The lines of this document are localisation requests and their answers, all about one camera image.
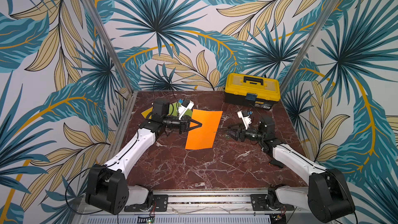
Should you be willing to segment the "orange paper sheet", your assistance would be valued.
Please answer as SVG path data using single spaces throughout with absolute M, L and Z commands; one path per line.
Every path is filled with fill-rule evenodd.
M 203 111 L 194 109 L 192 119 L 200 122 L 201 127 L 188 132 L 186 150 L 212 148 L 223 111 Z

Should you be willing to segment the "yellow paper sheet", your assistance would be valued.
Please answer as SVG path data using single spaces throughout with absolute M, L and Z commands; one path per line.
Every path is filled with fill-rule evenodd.
M 147 117 L 149 116 L 149 114 L 152 113 L 152 110 L 153 110 L 153 108 L 151 107 L 151 108 L 149 108 L 149 109 L 143 111 L 143 112 L 141 113 L 141 115 L 142 115 L 144 118 L 147 118 Z

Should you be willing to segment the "green paper sheet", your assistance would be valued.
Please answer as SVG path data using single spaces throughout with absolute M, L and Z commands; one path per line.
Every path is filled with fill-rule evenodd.
M 171 103 L 169 107 L 169 115 L 170 116 L 179 116 L 178 109 L 180 107 L 179 102 Z

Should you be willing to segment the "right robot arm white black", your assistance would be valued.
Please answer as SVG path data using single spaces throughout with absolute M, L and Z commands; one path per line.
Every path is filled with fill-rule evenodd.
M 289 168 L 307 184 L 305 187 L 269 187 L 265 199 L 261 201 L 267 209 L 283 211 L 287 206 L 303 208 L 322 223 L 356 213 L 351 193 L 340 170 L 327 169 L 277 139 L 275 122 L 271 117 L 265 116 L 257 128 L 253 128 L 251 112 L 239 111 L 237 114 L 242 123 L 229 126 L 227 135 L 236 141 L 249 140 L 259 145 L 262 152 L 270 157 L 271 165 L 281 169 Z

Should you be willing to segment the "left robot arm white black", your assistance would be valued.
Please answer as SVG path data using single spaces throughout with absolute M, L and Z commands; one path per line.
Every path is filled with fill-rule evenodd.
M 153 197 L 150 190 L 142 186 L 129 187 L 127 177 L 144 152 L 165 133 L 166 129 L 175 129 L 179 133 L 193 130 L 191 123 L 200 128 L 202 124 L 186 115 L 193 109 L 194 103 L 183 99 L 177 109 L 177 115 L 169 114 L 170 102 L 156 99 L 151 113 L 140 124 L 132 139 L 103 166 L 93 166 L 88 173 L 88 185 L 85 202 L 102 211 L 118 215 L 127 206 L 138 205 L 149 208 Z

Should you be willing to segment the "yellow black toolbox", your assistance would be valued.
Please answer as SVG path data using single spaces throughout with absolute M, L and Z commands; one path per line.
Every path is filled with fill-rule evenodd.
M 226 103 L 268 111 L 281 99 L 278 80 L 237 73 L 228 75 L 224 95 Z

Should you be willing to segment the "aluminium front rail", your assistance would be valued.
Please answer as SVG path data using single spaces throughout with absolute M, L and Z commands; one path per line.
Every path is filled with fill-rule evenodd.
M 165 211 L 155 210 L 158 215 L 248 215 L 262 216 L 277 214 L 281 211 L 254 210 L 260 206 L 252 195 L 266 195 L 265 188 L 235 188 L 235 189 L 197 189 L 197 190 L 154 190 L 153 196 L 159 198 L 166 195 L 167 199 L 156 206 Z

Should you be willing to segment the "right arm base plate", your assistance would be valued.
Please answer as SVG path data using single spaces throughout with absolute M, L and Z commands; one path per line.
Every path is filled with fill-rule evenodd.
M 294 206 L 280 203 L 273 194 L 250 195 L 251 206 L 254 211 L 292 211 Z

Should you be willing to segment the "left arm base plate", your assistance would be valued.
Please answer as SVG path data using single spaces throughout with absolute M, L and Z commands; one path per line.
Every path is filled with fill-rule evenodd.
M 168 195 L 149 195 L 143 204 L 132 204 L 124 207 L 125 212 L 166 212 L 169 202 Z

